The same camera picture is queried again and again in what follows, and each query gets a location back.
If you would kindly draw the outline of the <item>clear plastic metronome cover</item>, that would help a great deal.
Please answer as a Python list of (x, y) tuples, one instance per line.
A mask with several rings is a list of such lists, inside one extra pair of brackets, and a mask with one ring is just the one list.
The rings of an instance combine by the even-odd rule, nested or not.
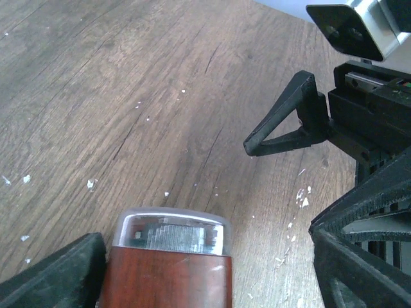
[(112, 246), (230, 256), (231, 225), (221, 216), (195, 210), (131, 208), (120, 215)]

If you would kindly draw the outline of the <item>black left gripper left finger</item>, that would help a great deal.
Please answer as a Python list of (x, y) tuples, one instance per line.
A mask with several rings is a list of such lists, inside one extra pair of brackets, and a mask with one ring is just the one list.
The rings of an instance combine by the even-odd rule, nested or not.
[(88, 233), (1, 283), (1, 307), (95, 307), (106, 270), (99, 232)]

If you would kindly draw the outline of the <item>red-brown wooden metronome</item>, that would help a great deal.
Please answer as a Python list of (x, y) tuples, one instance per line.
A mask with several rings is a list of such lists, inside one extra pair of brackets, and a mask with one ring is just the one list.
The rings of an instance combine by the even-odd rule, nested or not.
[(232, 259), (114, 246), (99, 306), (232, 307)]

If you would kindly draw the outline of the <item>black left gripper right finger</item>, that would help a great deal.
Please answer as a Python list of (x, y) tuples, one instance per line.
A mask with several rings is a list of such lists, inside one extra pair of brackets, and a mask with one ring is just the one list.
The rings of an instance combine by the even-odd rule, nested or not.
[(323, 228), (310, 228), (325, 307), (410, 307), (410, 275)]

